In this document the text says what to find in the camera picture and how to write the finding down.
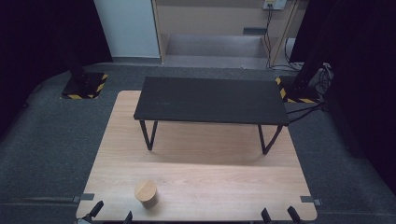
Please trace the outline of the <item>round wooden box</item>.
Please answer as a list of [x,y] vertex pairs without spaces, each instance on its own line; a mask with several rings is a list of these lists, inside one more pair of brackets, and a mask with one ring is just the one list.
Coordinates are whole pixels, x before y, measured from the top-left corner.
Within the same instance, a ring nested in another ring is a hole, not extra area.
[[138,182],[134,187],[134,196],[146,209],[158,203],[157,192],[157,185],[149,179]]

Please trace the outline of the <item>grey tape piece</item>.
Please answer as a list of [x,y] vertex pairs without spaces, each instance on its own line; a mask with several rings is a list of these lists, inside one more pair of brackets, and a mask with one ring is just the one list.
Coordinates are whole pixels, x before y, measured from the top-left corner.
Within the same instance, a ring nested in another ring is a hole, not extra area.
[[93,193],[82,193],[81,195],[74,196],[72,198],[73,203],[79,203],[80,201],[92,201],[94,199]]
[[312,203],[315,206],[321,206],[322,205],[322,200],[321,199],[315,199],[312,196],[300,196],[301,202],[302,203]]

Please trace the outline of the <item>black stand base striped tape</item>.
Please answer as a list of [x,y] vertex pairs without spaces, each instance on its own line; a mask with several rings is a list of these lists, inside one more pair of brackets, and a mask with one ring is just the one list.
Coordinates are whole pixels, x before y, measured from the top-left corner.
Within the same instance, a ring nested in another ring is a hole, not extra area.
[[312,86],[299,87],[295,84],[296,77],[281,76],[276,78],[281,98],[284,103],[313,104],[320,101],[316,89]]
[[95,99],[105,86],[108,75],[84,73],[72,75],[62,91],[62,99]]

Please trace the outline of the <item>black raised shelf stand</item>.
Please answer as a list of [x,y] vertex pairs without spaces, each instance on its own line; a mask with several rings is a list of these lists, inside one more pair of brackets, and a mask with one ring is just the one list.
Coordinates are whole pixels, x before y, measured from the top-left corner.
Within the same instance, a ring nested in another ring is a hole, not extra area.
[[274,81],[185,77],[146,77],[134,112],[148,149],[156,132],[146,122],[214,122],[253,124],[258,127],[262,153],[276,141],[264,141],[262,127],[275,125],[276,133],[290,124],[280,90]]

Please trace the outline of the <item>black stand pole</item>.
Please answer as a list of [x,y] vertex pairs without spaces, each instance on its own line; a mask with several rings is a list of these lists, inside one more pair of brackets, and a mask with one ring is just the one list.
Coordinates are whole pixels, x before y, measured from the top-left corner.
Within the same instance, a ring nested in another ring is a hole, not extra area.
[[328,43],[322,38],[315,42],[310,50],[302,70],[293,81],[293,91],[297,95],[303,95],[308,88],[310,80],[328,57]]
[[67,51],[70,61],[70,72],[72,73],[73,79],[81,89],[86,90],[89,86],[89,79],[85,70],[80,64],[75,52],[70,48],[68,48]]

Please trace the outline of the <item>dark curtain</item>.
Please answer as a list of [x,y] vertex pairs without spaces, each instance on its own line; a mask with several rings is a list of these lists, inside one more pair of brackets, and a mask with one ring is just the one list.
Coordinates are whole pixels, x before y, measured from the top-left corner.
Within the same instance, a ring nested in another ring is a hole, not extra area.
[[396,0],[308,0],[291,59],[304,64],[322,38],[333,120],[396,193]]
[[83,69],[112,60],[93,0],[0,0],[0,139],[38,84],[70,72],[68,48]]

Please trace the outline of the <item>white panel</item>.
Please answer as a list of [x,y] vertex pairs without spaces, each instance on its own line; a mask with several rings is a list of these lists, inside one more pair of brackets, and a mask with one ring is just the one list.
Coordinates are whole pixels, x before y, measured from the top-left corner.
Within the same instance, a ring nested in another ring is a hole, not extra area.
[[93,1],[113,57],[160,57],[151,0]]

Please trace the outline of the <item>grey label on cabinet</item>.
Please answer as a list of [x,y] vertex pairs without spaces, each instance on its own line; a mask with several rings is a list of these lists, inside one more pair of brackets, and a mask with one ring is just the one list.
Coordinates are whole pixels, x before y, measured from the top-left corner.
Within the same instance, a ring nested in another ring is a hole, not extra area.
[[266,33],[267,29],[261,27],[245,27],[243,29],[244,35],[265,35]]

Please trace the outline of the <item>white wall socket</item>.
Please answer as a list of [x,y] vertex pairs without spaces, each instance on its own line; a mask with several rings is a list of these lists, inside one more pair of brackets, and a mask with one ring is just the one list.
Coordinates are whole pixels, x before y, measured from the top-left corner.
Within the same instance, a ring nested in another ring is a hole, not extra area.
[[283,10],[288,0],[264,0],[263,9]]

